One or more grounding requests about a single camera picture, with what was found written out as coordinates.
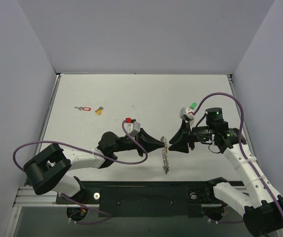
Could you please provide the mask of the silver spiked keyring disc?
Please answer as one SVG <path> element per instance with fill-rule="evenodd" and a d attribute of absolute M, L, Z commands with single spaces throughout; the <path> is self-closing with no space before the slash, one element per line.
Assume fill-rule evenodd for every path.
<path fill-rule="evenodd" d="M 161 137 L 160 141 L 164 143 L 164 147 L 168 147 L 167 139 L 164 136 Z M 163 148 L 162 148 L 162 159 L 163 159 L 163 166 L 162 166 L 162 168 L 163 168 L 165 174 L 167 175 L 168 172 L 169 172 L 168 152 L 165 152 L 163 150 Z"/>

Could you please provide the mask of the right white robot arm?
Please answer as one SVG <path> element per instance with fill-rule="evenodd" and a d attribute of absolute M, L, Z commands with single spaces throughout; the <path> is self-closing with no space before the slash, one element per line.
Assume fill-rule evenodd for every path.
<path fill-rule="evenodd" d="M 193 126 L 194 111 L 182 108 L 182 119 L 177 133 L 169 141 L 170 151 L 188 153 L 196 143 L 216 146 L 230 162 L 247 192 L 237 191 L 224 178 L 208 181 L 204 197 L 210 202 L 221 200 L 243 218 L 248 231 L 254 237 L 283 229 L 283 197 L 260 169 L 257 158 L 250 152 L 239 129 L 230 128 L 224 121 L 221 108 L 206 109 L 205 126 Z"/>

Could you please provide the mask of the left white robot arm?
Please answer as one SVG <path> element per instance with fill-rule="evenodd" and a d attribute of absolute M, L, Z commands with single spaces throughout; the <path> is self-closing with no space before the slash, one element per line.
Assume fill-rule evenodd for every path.
<path fill-rule="evenodd" d="M 81 168 L 107 168 L 118 160 L 117 152 L 136 150 L 139 156 L 163 148 L 164 143 L 147 134 L 144 129 L 119 137 L 113 132 L 102 135 L 98 146 L 87 152 L 62 149 L 53 143 L 30 159 L 23 170 L 37 195 L 49 191 L 63 193 L 73 203 L 80 203 L 85 196 L 79 178 L 67 175 L 70 170 Z"/>

